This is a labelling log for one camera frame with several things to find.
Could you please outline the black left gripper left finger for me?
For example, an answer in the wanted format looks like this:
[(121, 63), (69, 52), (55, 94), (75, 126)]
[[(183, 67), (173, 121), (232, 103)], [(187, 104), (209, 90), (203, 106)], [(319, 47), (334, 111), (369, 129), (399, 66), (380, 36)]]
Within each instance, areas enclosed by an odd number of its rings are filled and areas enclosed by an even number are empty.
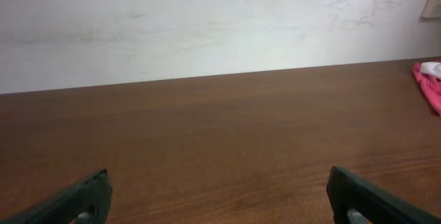
[(112, 185), (106, 169), (96, 171), (15, 215), (3, 224), (104, 224), (110, 211)]

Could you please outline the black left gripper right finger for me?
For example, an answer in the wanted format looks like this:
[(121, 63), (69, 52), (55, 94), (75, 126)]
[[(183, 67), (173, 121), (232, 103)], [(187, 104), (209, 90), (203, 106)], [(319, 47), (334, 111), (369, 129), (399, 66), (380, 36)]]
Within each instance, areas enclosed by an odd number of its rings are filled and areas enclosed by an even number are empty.
[(335, 224), (440, 224), (439, 217), (403, 201), (343, 167), (331, 168), (327, 196)]

